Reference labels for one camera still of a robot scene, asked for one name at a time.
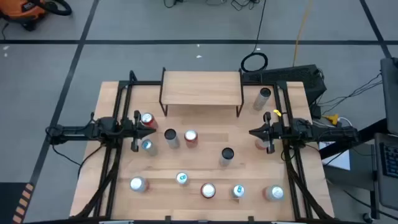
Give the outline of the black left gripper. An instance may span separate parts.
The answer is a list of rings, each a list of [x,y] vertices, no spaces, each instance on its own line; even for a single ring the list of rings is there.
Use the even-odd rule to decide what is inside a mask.
[[[121,120],[121,124],[123,127],[122,135],[125,138],[132,138],[131,142],[131,150],[133,152],[138,152],[139,151],[139,146],[137,145],[137,128],[139,124],[139,111],[135,110],[134,111],[134,116],[133,120],[129,119],[127,116],[123,116]],[[142,139],[150,134],[153,134],[156,132],[156,129],[139,125],[139,139]]]

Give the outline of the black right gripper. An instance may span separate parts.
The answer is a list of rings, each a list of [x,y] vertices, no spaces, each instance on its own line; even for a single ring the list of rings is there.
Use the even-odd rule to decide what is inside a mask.
[[[264,140],[264,143],[267,146],[267,153],[273,154],[275,152],[274,140],[280,139],[281,135],[283,134],[283,127],[279,122],[271,123],[270,112],[265,112],[263,118],[266,123],[266,130],[265,126],[261,126],[260,128],[249,130],[249,133],[252,136]]]

